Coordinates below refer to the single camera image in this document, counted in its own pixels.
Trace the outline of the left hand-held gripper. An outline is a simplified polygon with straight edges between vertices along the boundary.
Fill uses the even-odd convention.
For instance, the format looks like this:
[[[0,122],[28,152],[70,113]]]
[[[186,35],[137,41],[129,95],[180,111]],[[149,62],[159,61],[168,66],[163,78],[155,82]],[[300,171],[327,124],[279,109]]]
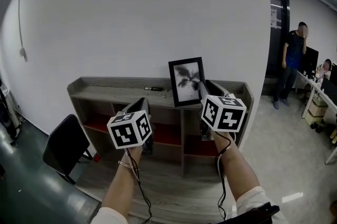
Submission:
[[[141,146],[143,154],[153,153],[153,124],[147,98],[129,104],[109,119],[107,129],[116,149]]]

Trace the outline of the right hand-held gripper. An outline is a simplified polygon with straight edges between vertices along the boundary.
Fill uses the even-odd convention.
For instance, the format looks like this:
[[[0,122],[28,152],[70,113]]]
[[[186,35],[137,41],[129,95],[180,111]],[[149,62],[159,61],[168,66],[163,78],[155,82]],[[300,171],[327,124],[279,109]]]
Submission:
[[[228,132],[234,141],[242,136],[247,107],[239,98],[240,82],[205,80],[198,83],[201,139],[211,141],[211,131]]]

